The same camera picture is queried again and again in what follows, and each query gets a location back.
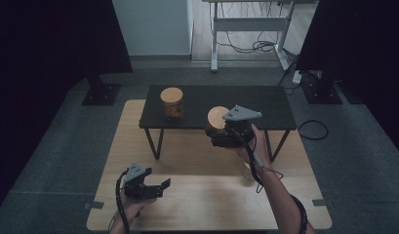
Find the black curtain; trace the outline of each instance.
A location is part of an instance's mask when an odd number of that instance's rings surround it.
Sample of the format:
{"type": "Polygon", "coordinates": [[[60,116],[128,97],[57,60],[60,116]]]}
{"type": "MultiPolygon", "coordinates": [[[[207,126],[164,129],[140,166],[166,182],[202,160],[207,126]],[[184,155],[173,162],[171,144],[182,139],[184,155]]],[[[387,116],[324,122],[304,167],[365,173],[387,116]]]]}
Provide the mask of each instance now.
{"type": "Polygon", "coordinates": [[[132,72],[110,0],[0,1],[0,205],[89,69],[132,72]]]}

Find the black tabletop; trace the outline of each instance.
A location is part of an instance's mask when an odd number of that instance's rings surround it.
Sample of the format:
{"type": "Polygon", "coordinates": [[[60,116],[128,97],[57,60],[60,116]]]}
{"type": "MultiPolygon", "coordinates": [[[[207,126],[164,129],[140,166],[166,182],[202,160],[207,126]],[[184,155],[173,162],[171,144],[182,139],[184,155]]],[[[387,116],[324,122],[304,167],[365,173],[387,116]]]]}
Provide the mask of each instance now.
{"type": "Polygon", "coordinates": [[[297,128],[287,96],[279,86],[159,86],[149,88],[139,126],[148,129],[198,129],[208,125],[208,112],[215,106],[231,109],[235,104],[262,113],[251,120],[261,130],[297,128]],[[160,98],[163,90],[183,91],[183,118],[168,121],[160,98]]]}

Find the white desk frame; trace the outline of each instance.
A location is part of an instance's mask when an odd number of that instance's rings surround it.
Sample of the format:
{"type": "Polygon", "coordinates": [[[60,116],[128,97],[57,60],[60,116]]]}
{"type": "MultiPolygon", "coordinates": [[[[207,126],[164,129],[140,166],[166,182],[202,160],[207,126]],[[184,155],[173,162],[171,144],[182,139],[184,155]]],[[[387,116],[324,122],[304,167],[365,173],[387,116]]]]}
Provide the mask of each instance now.
{"type": "Polygon", "coordinates": [[[253,2],[253,1],[224,1],[203,0],[214,3],[214,38],[212,44],[211,71],[218,71],[218,32],[220,31],[280,31],[281,37],[275,45],[275,52],[281,66],[286,70],[289,66],[283,47],[288,29],[291,24],[295,1],[290,1],[290,9],[284,18],[218,18],[218,2],[253,2]]]}

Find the gray plastic part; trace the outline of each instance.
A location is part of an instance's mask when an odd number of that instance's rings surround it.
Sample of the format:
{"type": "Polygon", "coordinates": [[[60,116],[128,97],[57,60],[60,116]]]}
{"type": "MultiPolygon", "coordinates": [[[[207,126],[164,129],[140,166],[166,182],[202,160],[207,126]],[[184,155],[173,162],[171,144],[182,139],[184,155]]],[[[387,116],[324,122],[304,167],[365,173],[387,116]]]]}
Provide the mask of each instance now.
{"type": "Polygon", "coordinates": [[[260,117],[262,117],[262,114],[260,112],[250,110],[239,105],[235,105],[235,107],[233,107],[231,110],[229,110],[229,112],[223,115],[224,120],[230,121],[258,119],[260,117]]]}
{"type": "Polygon", "coordinates": [[[132,163],[132,166],[130,167],[129,171],[127,172],[126,176],[124,177],[124,181],[128,182],[135,177],[141,176],[145,173],[145,169],[142,168],[139,164],[137,163],[132,163]]]}

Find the black stand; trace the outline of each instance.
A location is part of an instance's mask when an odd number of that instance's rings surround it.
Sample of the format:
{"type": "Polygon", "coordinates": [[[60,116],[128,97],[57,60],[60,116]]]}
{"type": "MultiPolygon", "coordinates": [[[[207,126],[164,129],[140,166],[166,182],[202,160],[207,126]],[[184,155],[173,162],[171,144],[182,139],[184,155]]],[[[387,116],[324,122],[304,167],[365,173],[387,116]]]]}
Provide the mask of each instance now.
{"type": "Polygon", "coordinates": [[[119,84],[104,84],[96,73],[87,77],[90,90],[87,92],[81,105],[113,105],[120,91],[119,84]]]}
{"type": "Polygon", "coordinates": [[[308,74],[302,75],[301,86],[305,98],[310,104],[342,104],[339,95],[333,87],[333,78],[324,72],[318,81],[310,79],[308,74]]]}

